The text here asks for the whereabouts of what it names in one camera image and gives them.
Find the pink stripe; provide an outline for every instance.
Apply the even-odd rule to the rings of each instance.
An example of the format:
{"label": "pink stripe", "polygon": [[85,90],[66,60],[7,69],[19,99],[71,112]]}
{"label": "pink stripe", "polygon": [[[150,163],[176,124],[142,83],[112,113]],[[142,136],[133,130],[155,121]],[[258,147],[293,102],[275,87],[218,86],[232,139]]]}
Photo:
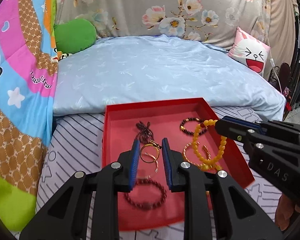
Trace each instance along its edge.
{"label": "pink stripe", "polygon": [[[2,32],[5,21],[9,22],[10,27]],[[0,4],[0,46],[9,65],[26,80],[33,93],[40,92],[43,97],[54,97],[57,75],[51,77],[45,69],[36,68],[36,58],[29,51],[22,34],[18,0],[3,0]],[[33,83],[30,75],[32,71],[35,78],[43,76],[52,87],[47,89],[41,82]]]}

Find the jewelry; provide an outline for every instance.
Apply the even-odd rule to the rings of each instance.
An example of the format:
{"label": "jewelry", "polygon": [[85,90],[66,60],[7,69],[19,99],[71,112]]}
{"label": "jewelry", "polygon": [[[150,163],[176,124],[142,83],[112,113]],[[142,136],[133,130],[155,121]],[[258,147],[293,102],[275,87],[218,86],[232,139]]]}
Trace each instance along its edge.
{"label": "jewelry", "polygon": [[[144,153],[144,155],[150,156],[151,158],[153,158],[155,160],[155,157],[149,153]],[[155,160],[155,170],[154,170],[155,173],[158,172],[158,168],[159,168],[158,161]],[[143,178],[137,177],[137,179],[150,179],[150,175],[143,177]]]}
{"label": "jewelry", "polygon": [[[210,160],[211,159],[211,154],[210,154],[208,148],[205,145],[203,145],[202,150],[206,153],[207,160]],[[220,165],[216,164],[216,163],[213,164],[213,165],[208,165],[208,166],[209,166],[209,169],[216,169],[217,171],[222,170],[222,167]]]}
{"label": "jewelry", "polygon": [[194,135],[193,135],[193,138],[192,138],[192,143],[191,144],[192,144],[192,148],[194,150],[195,155],[197,155],[197,157],[199,158],[199,160],[201,162],[203,162],[204,164],[207,164],[207,165],[213,165],[222,158],[222,155],[224,154],[224,150],[226,148],[227,138],[224,137],[224,136],[221,136],[221,142],[220,142],[219,151],[218,151],[217,156],[214,157],[212,160],[207,160],[204,157],[202,157],[201,154],[198,151],[197,140],[198,140],[198,136],[199,136],[199,131],[201,130],[201,128],[206,128],[209,125],[215,125],[217,121],[218,120],[210,119],[210,120],[205,120],[201,124],[198,124],[196,126],[195,130],[194,130]]}
{"label": "jewelry", "polygon": [[187,158],[187,156],[186,156],[186,150],[187,150],[187,148],[188,148],[189,146],[191,146],[191,143],[186,144],[186,146],[183,148],[183,153],[182,153],[183,159],[185,160],[185,162],[189,162],[189,163],[191,163],[191,164],[197,166],[200,170],[202,170],[202,169],[203,169],[203,165],[202,165],[202,164],[193,163],[193,162],[191,162],[191,161]]}
{"label": "jewelry", "polygon": [[124,193],[124,198],[131,205],[135,206],[136,208],[143,209],[143,210],[151,210],[151,209],[155,209],[155,208],[160,207],[166,201],[167,191],[164,189],[164,187],[160,183],[158,183],[158,182],[156,182],[152,179],[138,179],[135,183],[135,186],[137,186],[137,185],[146,185],[146,184],[152,184],[161,191],[161,198],[158,202],[155,202],[155,203],[149,203],[149,202],[138,203],[138,202],[133,201],[129,197],[129,193],[127,193],[127,192]]}
{"label": "jewelry", "polygon": [[[203,121],[199,118],[196,118],[196,117],[191,117],[191,118],[187,118],[187,119],[184,119],[181,124],[180,124],[180,130],[182,132],[184,132],[185,134],[187,135],[193,135],[193,132],[190,132],[188,131],[183,125],[186,123],[186,122],[189,122],[189,121],[197,121],[199,123],[202,123]],[[200,133],[199,133],[199,136],[204,134],[205,132],[207,131],[207,128],[203,129]]]}
{"label": "jewelry", "polygon": [[154,141],[154,135],[153,132],[150,130],[150,122],[145,125],[143,122],[139,121],[136,123],[136,127],[140,130],[140,132],[137,133],[136,139],[138,139],[141,143],[147,144],[149,143],[148,138],[150,137],[151,140]]}
{"label": "jewelry", "polygon": [[[154,147],[154,148],[157,150],[157,157],[154,158],[153,161],[148,162],[148,161],[145,161],[145,160],[143,159],[143,157],[142,157],[142,150],[143,150],[144,148],[150,147],[150,146],[151,146],[151,147]],[[143,145],[143,147],[140,149],[140,158],[141,158],[141,160],[142,160],[143,162],[145,162],[145,163],[154,163],[154,162],[156,162],[156,161],[158,160],[158,158],[159,158],[159,155],[160,155],[160,153],[159,153],[159,148],[158,148],[157,146],[155,146],[154,144],[152,144],[152,143],[147,143],[147,144]]]}

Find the star print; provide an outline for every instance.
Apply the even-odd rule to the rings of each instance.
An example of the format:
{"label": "star print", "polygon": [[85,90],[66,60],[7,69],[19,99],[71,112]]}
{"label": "star print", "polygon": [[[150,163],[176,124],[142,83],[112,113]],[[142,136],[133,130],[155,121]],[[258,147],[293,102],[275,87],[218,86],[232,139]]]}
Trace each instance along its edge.
{"label": "star print", "polygon": [[21,101],[25,99],[23,95],[20,94],[20,88],[16,87],[15,90],[8,90],[8,106],[15,105],[17,108],[21,107]]}

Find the green pillow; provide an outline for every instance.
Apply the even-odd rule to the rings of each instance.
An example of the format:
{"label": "green pillow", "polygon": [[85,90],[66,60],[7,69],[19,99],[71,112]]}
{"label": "green pillow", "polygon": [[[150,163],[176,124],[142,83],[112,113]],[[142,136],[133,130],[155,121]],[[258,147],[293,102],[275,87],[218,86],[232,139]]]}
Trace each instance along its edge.
{"label": "green pillow", "polygon": [[97,38],[96,28],[86,19],[74,19],[54,26],[57,50],[77,53],[91,47]]}

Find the light blue bedsheet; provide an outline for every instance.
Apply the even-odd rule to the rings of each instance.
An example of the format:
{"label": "light blue bedsheet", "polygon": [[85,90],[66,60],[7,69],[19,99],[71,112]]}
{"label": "light blue bedsheet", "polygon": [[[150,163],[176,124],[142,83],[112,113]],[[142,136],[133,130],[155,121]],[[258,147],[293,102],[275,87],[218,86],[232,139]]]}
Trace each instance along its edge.
{"label": "light blue bedsheet", "polygon": [[282,120],[286,103],[226,50],[177,37],[101,39],[59,62],[54,115],[100,113],[108,104],[203,97]]}

